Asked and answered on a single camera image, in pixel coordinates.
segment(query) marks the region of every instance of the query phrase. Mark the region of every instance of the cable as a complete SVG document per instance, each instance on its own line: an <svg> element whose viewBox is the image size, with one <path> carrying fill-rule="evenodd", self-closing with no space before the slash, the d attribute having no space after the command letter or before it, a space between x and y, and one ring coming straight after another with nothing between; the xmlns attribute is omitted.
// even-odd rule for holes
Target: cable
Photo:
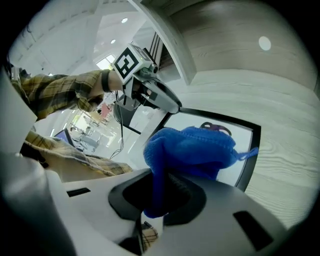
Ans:
<svg viewBox="0 0 320 256"><path fill-rule="evenodd" d="M114 158L124 149L124 123L123 123L123 119L122 119L121 109L120 109L120 106L118 105L118 103L119 103L118 91L115 91L115 101L117 103L116 108L117 108L118 113L120 115L121 142L120 142L120 149L115 150L109 159Z"/></svg>

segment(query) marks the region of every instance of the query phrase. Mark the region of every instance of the blue towel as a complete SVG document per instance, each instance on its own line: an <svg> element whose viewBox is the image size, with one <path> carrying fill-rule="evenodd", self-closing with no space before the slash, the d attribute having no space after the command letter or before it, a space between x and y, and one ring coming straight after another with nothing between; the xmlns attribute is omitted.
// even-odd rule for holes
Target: blue towel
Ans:
<svg viewBox="0 0 320 256"><path fill-rule="evenodd" d="M216 180L220 169L258 154L258 148L237 153L231 136L219 130L188 127L182 131L163 128L148 141L144 160L153 173L152 209L144 213L150 218L163 215L165 170L174 170Z"/></svg>

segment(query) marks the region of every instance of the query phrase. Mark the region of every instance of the white panel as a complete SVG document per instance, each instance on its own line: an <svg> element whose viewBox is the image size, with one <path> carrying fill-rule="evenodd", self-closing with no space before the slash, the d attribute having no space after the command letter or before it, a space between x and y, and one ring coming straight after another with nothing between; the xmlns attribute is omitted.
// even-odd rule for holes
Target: white panel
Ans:
<svg viewBox="0 0 320 256"><path fill-rule="evenodd" d="M48 176L49 188L53 203L57 212L67 229L72 244L75 247L75 253L78 256L133 256L135 254L121 248L114 242L106 239L100 232L96 231L92 224L79 212L73 202L68 197L66 189L61 183L59 175L53 171L46 171ZM127 173L135 176L138 173Z"/></svg>
<svg viewBox="0 0 320 256"><path fill-rule="evenodd" d="M18 153L37 117L11 85L3 69L0 82L0 152Z"/></svg>

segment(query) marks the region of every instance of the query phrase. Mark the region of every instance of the white ceiling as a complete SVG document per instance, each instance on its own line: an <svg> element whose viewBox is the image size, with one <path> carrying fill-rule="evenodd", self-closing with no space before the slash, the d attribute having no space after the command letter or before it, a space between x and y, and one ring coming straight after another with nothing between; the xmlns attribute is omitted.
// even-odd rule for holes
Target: white ceiling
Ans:
<svg viewBox="0 0 320 256"><path fill-rule="evenodd" d="M128 18L128 21L121 23L123 18ZM96 35L93 59L99 61L109 53L117 55L127 43L131 43L134 35L145 22L146 20L137 11L103 16Z"/></svg>
<svg viewBox="0 0 320 256"><path fill-rule="evenodd" d="M126 0L52 0L21 32L9 58L33 75L72 74L86 62L117 55L144 22Z"/></svg>

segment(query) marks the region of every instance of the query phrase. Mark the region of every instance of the white surface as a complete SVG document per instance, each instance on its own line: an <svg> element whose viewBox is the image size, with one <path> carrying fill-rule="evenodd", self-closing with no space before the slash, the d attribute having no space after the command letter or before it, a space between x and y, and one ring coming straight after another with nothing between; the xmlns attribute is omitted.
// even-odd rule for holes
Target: white surface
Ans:
<svg viewBox="0 0 320 256"><path fill-rule="evenodd" d="M68 197L65 187L60 181L59 175L50 170L47 170L46 172L53 203L67 232L70 234L70 239L74 244L77 255L134 255L114 242L106 239L101 233L95 230L92 224L79 213L79 210Z"/></svg>
<svg viewBox="0 0 320 256"><path fill-rule="evenodd" d="M110 158L111 155L120 148L121 144L120 124L113 118L113 116L110 116L108 119L109 122L106 126L100 125L100 127L94 128L97 132L103 135L94 155L103 158ZM123 150L117 156L113 157L112 160L118 163L126 163L131 168L138 169L128 157L128 151L131 150L138 138L139 134L123 127Z"/></svg>
<svg viewBox="0 0 320 256"><path fill-rule="evenodd" d="M70 203L99 234L114 243L120 243L132 235L135 222L119 217L110 205L108 195L115 186L144 172L141 170L94 180L67 182L63 186L65 191L88 188L89 193L69 198Z"/></svg>
<svg viewBox="0 0 320 256"><path fill-rule="evenodd" d="M238 153L248 152L251 144L252 131L248 128L233 125L227 122L222 122L207 117L177 113L172 115L169 120L164 124L165 127L177 129L179 131L184 128L195 126L200 127L204 122L210 122L214 125L224 126L231 131L232 138L235 141L234 149ZM226 169L221 169L217 176L217 181L235 186L246 161L237 161Z"/></svg>
<svg viewBox="0 0 320 256"><path fill-rule="evenodd" d="M149 106L139 106L131 119L130 127L142 132L156 111L157 109L153 109Z"/></svg>
<svg viewBox="0 0 320 256"><path fill-rule="evenodd" d="M3 69L0 85L0 152L17 153L37 117L11 85Z"/></svg>

